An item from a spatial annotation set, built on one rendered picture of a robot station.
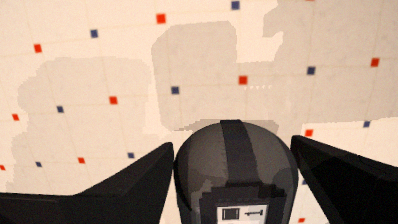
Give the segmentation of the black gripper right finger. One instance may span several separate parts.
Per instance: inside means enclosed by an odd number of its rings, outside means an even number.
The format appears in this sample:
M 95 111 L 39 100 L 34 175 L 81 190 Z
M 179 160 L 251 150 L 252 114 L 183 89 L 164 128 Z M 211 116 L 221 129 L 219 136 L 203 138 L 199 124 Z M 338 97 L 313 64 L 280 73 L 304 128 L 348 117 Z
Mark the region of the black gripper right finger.
M 330 224 L 398 224 L 398 167 L 292 135 L 299 172 Z

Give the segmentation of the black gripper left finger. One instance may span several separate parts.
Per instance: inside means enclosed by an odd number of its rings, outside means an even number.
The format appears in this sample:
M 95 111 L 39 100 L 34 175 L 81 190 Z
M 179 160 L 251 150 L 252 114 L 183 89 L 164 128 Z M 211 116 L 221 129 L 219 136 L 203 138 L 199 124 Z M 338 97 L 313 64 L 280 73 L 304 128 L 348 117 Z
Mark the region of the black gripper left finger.
M 173 162 L 165 142 L 74 195 L 0 192 L 0 224 L 160 224 Z

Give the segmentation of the dark grey controller unit with green rocker switches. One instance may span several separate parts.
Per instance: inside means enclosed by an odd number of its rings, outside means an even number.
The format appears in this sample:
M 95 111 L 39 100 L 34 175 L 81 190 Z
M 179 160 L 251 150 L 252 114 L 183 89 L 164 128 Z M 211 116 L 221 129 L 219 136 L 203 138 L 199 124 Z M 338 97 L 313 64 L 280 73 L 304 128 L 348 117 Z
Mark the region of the dark grey controller unit with green rocker switches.
M 299 175 L 269 130 L 220 120 L 189 136 L 173 163 L 181 224 L 289 224 Z

